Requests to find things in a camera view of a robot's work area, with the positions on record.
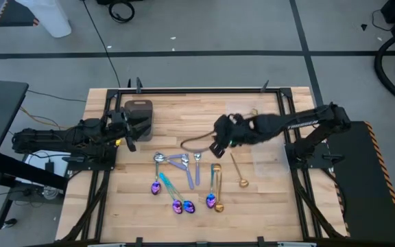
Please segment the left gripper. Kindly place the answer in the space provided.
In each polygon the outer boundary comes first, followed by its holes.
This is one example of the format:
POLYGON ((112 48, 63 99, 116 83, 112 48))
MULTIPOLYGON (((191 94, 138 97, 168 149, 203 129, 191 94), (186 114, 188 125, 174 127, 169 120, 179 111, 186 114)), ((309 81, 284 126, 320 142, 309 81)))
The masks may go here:
POLYGON ((150 118, 131 119, 130 125, 127 119, 111 121, 106 128, 107 139, 125 138, 126 145, 131 152, 136 151, 133 139, 152 138, 152 120, 150 118))

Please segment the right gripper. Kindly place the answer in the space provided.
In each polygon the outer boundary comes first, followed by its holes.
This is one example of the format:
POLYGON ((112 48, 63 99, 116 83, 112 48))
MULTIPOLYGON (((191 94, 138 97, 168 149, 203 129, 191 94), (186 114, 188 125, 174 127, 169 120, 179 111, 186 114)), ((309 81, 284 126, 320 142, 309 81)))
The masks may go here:
POLYGON ((209 149, 216 158, 221 158, 230 143, 252 144, 250 119, 242 115, 222 115, 214 123, 215 136, 209 149))

